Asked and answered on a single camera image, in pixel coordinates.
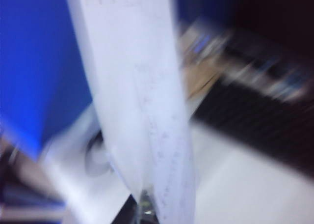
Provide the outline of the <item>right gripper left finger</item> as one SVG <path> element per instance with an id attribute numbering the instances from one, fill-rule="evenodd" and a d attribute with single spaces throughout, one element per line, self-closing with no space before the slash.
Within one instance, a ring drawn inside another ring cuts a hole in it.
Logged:
<path id="1" fill-rule="evenodd" d="M 128 197 L 112 224 L 137 224 L 139 206 L 132 195 Z"/>

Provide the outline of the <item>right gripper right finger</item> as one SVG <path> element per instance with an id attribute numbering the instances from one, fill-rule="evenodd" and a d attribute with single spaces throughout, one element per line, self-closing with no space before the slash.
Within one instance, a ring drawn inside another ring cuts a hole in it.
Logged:
<path id="1" fill-rule="evenodd" d="M 154 209 L 153 200 L 149 192 L 144 190 L 138 203 L 138 223 L 139 224 L 158 224 L 157 213 Z"/>

